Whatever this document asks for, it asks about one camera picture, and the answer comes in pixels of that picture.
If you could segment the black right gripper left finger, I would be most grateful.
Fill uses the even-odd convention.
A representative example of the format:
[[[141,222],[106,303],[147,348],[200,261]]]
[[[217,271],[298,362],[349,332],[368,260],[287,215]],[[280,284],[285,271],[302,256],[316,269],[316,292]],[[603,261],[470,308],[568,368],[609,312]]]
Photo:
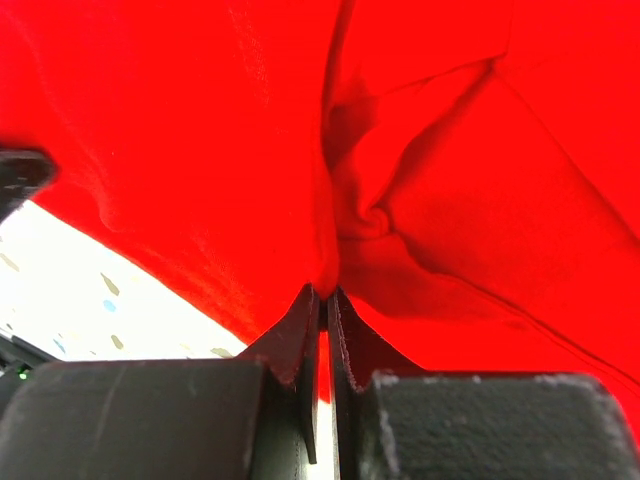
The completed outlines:
[[[5,479],[303,479],[320,300],[227,359],[46,362],[1,380]]]

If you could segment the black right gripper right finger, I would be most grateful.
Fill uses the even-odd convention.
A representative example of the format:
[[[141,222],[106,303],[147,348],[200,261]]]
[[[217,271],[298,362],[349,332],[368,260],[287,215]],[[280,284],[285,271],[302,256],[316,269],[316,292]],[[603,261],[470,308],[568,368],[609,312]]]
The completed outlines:
[[[327,304],[340,479],[635,479],[639,452],[614,397],[566,373],[437,372]]]

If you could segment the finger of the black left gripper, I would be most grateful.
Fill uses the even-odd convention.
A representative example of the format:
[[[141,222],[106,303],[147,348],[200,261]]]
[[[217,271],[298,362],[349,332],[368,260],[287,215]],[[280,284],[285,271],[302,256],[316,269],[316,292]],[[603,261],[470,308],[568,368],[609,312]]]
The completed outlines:
[[[38,150],[2,148],[0,157],[0,222],[3,222],[25,201],[50,185],[58,167]]]

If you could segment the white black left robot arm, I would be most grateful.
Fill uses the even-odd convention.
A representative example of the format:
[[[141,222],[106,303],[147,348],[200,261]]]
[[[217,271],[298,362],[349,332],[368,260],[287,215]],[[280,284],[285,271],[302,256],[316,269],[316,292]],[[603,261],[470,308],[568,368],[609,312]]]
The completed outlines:
[[[1,221],[47,187],[57,167],[38,150],[1,149]],[[37,366],[56,358],[13,334],[1,334],[1,411]]]

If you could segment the red t-shirt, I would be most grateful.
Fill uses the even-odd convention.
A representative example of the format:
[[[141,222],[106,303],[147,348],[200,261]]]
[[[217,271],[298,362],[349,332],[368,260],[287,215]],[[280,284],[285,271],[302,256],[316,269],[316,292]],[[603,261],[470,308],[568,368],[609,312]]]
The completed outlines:
[[[5,1],[1,142],[245,341],[342,288],[422,367],[639,423],[635,1]]]

